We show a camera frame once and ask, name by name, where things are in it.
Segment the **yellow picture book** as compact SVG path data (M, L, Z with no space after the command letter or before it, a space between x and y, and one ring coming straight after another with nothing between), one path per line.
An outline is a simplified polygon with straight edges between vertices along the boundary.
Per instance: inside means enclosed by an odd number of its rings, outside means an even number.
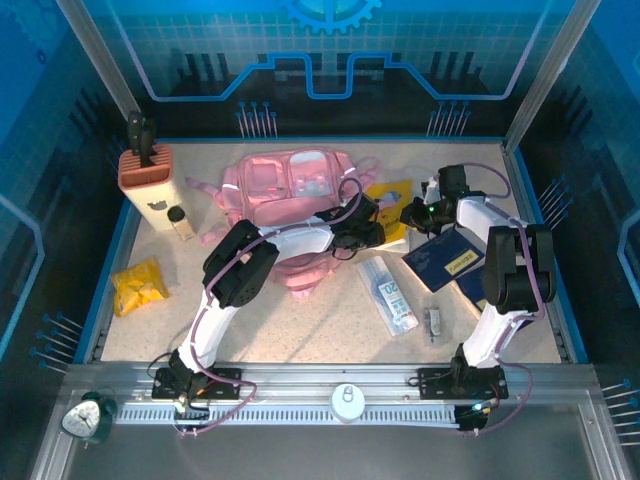
M366 194L379 206L378 223L383 227L385 242L377 250L406 254L409 252L407 226L400 221L402 210L412 199L412 181L374 184Z

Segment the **clear pen pack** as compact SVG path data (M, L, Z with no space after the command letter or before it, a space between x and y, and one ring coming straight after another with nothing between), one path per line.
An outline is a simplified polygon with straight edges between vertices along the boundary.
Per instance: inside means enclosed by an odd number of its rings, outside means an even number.
M413 310L382 257L376 256L359 262L356 270L392 337L418 326Z

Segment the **pink student backpack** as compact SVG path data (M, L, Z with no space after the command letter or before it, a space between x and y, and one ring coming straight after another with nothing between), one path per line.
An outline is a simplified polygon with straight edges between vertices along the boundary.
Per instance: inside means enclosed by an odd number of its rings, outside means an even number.
M348 154L328 147L257 153L227 168L216 187L193 178L187 185L207 193L226 214L230 227L242 219L258 227L299 223L351 198L357 186L339 185L357 179L364 189L374 184L378 161L352 162Z

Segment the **yellow snack bag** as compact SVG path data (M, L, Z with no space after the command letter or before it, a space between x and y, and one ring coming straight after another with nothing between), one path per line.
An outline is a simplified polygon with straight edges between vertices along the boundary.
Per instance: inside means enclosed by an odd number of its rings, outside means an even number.
M171 296L155 256L112 274L110 280L115 289L113 310L116 317L126 316L141 306Z

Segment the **small grey clip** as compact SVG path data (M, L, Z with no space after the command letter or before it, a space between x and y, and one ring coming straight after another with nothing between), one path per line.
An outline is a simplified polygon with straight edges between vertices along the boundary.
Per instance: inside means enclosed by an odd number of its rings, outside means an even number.
M429 340L434 344L442 335L441 315L438 307L426 307L424 320Z

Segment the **white round knob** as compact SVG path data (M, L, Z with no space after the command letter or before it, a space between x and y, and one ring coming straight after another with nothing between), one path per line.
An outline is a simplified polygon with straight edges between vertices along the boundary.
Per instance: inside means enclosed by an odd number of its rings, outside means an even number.
M366 401L362 390L354 384L338 385L329 399L332 415L341 423L357 421L364 413Z

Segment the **small bottle black cap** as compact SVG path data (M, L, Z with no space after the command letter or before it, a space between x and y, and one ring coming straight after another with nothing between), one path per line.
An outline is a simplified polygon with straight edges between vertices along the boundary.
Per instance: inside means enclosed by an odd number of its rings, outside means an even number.
M195 237L189 218L181 206L170 207L167 211L167 218L181 240L187 241Z

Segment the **cream knife block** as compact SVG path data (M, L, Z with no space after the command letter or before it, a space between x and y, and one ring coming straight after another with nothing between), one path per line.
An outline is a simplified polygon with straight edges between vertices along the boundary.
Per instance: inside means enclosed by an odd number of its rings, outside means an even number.
M187 215L191 206L185 176L168 144L154 146L153 166L142 167L131 150L121 154L118 186L156 231L172 229L168 211L179 206Z

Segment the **green alarm clock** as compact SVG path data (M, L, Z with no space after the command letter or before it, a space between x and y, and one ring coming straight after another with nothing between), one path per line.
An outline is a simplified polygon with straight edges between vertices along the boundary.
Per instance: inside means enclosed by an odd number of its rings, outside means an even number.
M111 432L117 412L117 403L112 397L96 391L86 392L80 402L63 415L60 429L89 444L103 443Z

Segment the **aluminium front rail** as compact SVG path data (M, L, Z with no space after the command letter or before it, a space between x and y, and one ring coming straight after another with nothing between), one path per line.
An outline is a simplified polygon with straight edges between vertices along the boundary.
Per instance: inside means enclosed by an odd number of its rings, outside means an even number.
M368 405L418 404L418 389L407 384L416 364L269 364L238 366L242 378L257 385L254 405L326 404L333 389L352 383L364 393ZM580 405L603 399L595 370L581 364L533 364L532 389L527 405ZM72 365L58 394L68 402L87 391L110 393L120 402L151 399L152 380L146 365L111 362Z

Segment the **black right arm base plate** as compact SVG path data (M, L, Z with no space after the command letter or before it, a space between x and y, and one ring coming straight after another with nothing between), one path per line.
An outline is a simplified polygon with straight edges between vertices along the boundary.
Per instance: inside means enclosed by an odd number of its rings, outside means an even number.
M422 400L488 400L509 397L504 370L471 367L455 377L450 368L420 368L418 389Z

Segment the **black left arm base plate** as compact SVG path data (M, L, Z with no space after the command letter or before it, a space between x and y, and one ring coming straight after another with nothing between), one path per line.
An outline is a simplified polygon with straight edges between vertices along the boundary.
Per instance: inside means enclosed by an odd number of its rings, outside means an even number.
M186 395L190 401L238 400L239 391L239 385L213 380L203 373L180 378L169 367L164 367L154 375L151 397L154 400L177 400L180 395Z

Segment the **aluminium frame post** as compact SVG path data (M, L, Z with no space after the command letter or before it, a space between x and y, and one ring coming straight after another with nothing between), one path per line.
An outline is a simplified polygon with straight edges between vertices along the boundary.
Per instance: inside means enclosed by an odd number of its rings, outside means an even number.
M591 22L602 0L574 0L562 28L551 45L534 81L521 102L504 141L504 150L513 153L524 138L556 80Z
M55 0L125 120L140 107L83 0Z

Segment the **black handled knife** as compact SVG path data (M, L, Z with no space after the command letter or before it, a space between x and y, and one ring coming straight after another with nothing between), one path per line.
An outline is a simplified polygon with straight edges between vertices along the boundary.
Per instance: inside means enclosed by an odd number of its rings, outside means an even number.
M155 155L155 151L153 148L154 142L155 142L155 137L154 137L153 131L148 127L144 127L139 135L139 141L138 141L141 168L148 168L148 167L154 166L154 162L151 159L151 157Z
M130 111L127 117L127 136L129 147L134 155L140 152L140 137L144 125L144 116L139 111Z

